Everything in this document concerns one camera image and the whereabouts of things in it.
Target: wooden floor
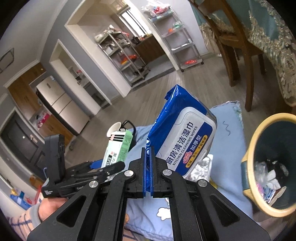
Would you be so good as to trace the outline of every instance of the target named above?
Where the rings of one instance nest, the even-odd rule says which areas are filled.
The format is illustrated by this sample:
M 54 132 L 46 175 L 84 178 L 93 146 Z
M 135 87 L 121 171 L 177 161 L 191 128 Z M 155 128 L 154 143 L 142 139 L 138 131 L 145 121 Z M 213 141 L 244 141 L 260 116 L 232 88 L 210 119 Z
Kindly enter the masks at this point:
M 266 75 L 262 76 L 256 56 L 253 57 L 255 72 L 255 91 L 251 112 L 244 109 L 246 81 L 243 58 L 239 61 L 241 80 L 236 86 L 229 86 L 229 79 L 222 58 L 206 59 L 204 65 L 198 65 L 185 70 L 175 71 L 158 80 L 132 91 L 126 98 L 118 98 L 112 106 L 99 113 L 87 124 L 82 134 L 78 136 L 74 150 L 66 155 L 67 166 L 85 161 L 102 159 L 107 147 L 106 132 L 115 122 L 128 119 L 135 126 L 153 124 L 160 113 L 165 100 L 165 94 L 175 84 L 186 88 L 188 92 L 199 98 L 208 108 L 239 100 L 242 108 L 244 134 L 247 145 L 257 126 L 268 116 L 275 113 L 279 88 L 275 71 L 265 58 Z M 283 219 L 272 219 L 262 212 L 257 213 L 255 221 L 265 221 L 262 226 L 274 237 L 284 226 Z M 273 223 L 281 223 L 275 228 Z

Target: blue wipes package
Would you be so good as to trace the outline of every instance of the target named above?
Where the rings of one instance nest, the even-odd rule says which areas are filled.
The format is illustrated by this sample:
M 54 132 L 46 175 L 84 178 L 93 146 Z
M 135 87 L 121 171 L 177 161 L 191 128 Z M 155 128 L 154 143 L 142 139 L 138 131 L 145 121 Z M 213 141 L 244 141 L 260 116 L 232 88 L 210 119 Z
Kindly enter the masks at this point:
M 187 178 L 209 152 L 216 128 L 216 117 L 198 99 L 179 85 L 166 94 L 167 100 L 147 137 L 156 156 L 168 168 Z

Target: trash can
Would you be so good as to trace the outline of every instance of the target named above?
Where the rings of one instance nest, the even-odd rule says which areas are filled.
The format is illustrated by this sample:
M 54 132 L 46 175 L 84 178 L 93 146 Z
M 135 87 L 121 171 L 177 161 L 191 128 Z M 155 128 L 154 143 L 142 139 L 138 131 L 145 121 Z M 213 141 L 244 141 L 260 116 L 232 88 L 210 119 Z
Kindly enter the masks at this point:
M 269 206 L 256 185 L 254 163 L 277 160 L 289 171 L 283 195 Z M 284 217 L 296 209 L 296 116 L 275 114 L 265 119 L 254 132 L 249 148 L 242 159 L 244 195 L 249 197 L 267 215 Z

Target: metal screw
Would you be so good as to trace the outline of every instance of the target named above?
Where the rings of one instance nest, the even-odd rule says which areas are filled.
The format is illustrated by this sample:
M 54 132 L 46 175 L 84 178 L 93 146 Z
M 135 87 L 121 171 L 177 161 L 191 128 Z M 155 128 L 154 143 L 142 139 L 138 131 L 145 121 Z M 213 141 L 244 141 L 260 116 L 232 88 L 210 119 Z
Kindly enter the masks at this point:
M 91 181 L 90 183 L 89 183 L 89 186 L 91 187 L 91 188 L 95 188 L 95 187 L 97 187 L 99 185 L 99 183 L 97 182 L 97 181 Z
M 201 187 L 206 187 L 207 186 L 207 181 L 205 181 L 205 180 L 199 180 L 198 181 L 198 185 L 200 185 Z
M 164 174 L 165 176 L 170 176 L 170 175 L 172 174 L 172 171 L 169 170 L 169 169 L 165 169 L 165 170 L 163 170 L 163 174 Z
M 131 177 L 133 175 L 133 171 L 127 170 L 127 171 L 124 172 L 124 175 L 127 176 L 127 177 Z

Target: stainless steel rack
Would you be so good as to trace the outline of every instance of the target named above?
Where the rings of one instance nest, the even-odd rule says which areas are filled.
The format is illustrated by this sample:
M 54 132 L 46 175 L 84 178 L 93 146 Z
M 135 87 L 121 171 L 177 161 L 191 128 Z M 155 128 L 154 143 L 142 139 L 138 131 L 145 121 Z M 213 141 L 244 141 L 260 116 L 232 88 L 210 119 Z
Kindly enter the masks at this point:
M 154 18 L 149 18 L 150 22 L 152 23 L 152 25 L 155 27 L 155 29 L 158 31 L 158 33 L 160 34 L 160 36 L 162 37 L 163 41 L 166 43 L 166 45 L 168 46 L 168 48 L 170 49 L 171 54 L 174 56 L 174 58 L 177 60 L 179 68 L 181 69 L 181 71 L 183 72 L 184 69 L 189 68 L 191 66 L 194 66 L 196 64 L 204 64 L 195 44 L 193 43 L 192 38 L 190 37 L 188 31 L 186 30 L 185 26 L 182 24 L 181 27 L 176 28 L 174 30 L 172 30 L 171 32 L 167 32 L 165 34 L 162 34 L 159 30 L 159 28 L 157 27 L 158 22 L 162 21 L 162 20 L 167 20 L 168 18 L 174 18 L 176 21 L 180 21 L 181 20 L 178 18 L 178 16 L 176 15 L 176 13 L 169 8 L 168 11 L 164 12 L 163 14 L 160 14 Z M 175 33 L 178 32 L 183 32 L 184 35 L 186 36 L 187 42 L 186 43 L 182 43 L 181 45 L 179 45 L 178 47 L 171 47 L 171 45 L 169 44 L 167 37 L 172 36 Z M 182 50 L 191 48 L 194 53 L 195 56 L 193 58 L 187 59 L 187 60 L 180 60 L 178 58 L 178 56 L 176 55 L 176 53 L 179 53 Z
M 121 38 L 125 39 L 126 43 L 120 44 L 117 42 L 115 38 Z M 107 53 L 103 45 L 106 44 L 108 41 L 114 42 L 116 47 L 112 49 L 112 52 Z M 122 32 L 108 32 L 105 34 L 105 36 L 100 40 L 97 45 L 102 49 L 102 51 L 106 54 L 106 56 L 110 59 L 110 61 L 113 63 L 113 65 L 117 68 L 119 72 L 123 75 L 125 80 L 129 83 L 130 86 L 133 86 L 136 84 L 136 82 L 140 79 L 145 79 L 145 76 L 149 73 L 150 69 L 148 68 L 147 64 L 144 62 L 144 60 L 141 58 L 139 53 L 136 51 L 136 49 L 133 47 L 130 40 L 122 33 Z M 128 56 L 128 53 L 125 51 L 125 48 L 131 48 L 132 52 L 134 52 L 137 56 L 137 58 L 130 59 Z M 112 58 L 116 54 L 124 54 L 127 58 L 127 62 L 123 65 L 118 66 L 114 59 Z M 133 72 L 132 76 L 129 76 L 126 73 L 126 70 L 130 69 Z

